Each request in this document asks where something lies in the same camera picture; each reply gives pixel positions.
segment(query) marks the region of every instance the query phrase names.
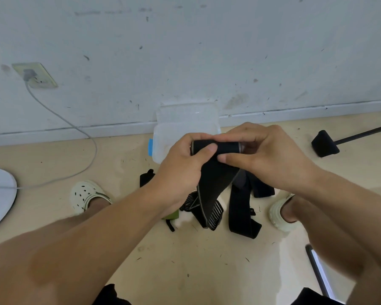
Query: forearm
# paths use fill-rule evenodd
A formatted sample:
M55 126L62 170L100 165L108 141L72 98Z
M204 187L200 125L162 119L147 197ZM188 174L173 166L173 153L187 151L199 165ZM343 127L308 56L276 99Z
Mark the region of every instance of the forearm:
M323 210L381 264L380 195L324 170L296 193Z
M44 293L53 304L91 304L160 218L158 202L150 202L157 199L153 193L147 187L137 190L1 270L0 283L14 283L14 287L10 284L6 288L12 294L7 301L29 300L30 304L38 304Z

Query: outlet socket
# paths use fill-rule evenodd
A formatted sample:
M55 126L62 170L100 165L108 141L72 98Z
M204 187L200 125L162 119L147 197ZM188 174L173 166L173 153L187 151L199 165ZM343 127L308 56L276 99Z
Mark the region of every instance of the outlet socket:
M33 89L53 89L58 85L51 75L46 71L44 66L39 62L32 63L14 63L11 65L14 70L24 79L24 70L32 69L36 72L37 76L31 78L28 85Z

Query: fingernail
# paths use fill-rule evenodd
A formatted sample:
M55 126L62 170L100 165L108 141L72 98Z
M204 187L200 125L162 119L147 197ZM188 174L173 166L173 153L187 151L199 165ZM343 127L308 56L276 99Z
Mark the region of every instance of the fingernail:
M211 143L211 144L209 144L209 145L207 146L207 148L208 148L210 151L212 151L212 152L216 152L216 150L217 150L217 144L215 144L215 143Z
M221 163L226 163L226 154L219 154L218 156L217 156L217 160L219 161L219 162L221 162Z

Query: floor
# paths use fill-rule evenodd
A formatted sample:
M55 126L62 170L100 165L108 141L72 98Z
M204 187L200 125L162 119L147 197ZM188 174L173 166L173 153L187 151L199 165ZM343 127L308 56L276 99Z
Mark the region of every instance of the floor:
M279 123L305 153L324 169L381 192L381 133L340 146L340 153L317 158L310 142L322 129L340 139L381 126L381 112ZM98 158L91 169L48 186L21 190L0 222L0 242L73 215L68 194L85 179L100 184L118 200L139 186L140 174L158 165L147 155L151 134L97 138ZM0 168L19 185L72 174L91 160L89 140L0 147ZM161 220L113 275L120 297L133 304L290 304L302 287L320 292L305 252L305 230L275 229L266 216L271 202L285 196L251 198L262 229L255 240L231 233L227 214L216 231L198 222L172 233ZM229 190L221 195L229 199Z

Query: white baseboard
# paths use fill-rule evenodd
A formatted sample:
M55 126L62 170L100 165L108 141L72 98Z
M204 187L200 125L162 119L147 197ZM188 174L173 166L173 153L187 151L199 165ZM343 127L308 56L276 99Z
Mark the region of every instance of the white baseboard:
M381 100L351 104L337 104L330 106L317 106L264 112L249 112L234 115L222 115L220 116L219 122L220 126L224 127L235 126L244 122L269 123L377 111L381 111ZM82 127L82 129L92 137L108 137L152 133L155 125L157 125L157 122L135 122L86 126ZM73 140L82 138L86 138L86 136L73 128L58 128L22 133L5 133L0 134L0 146L60 140Z

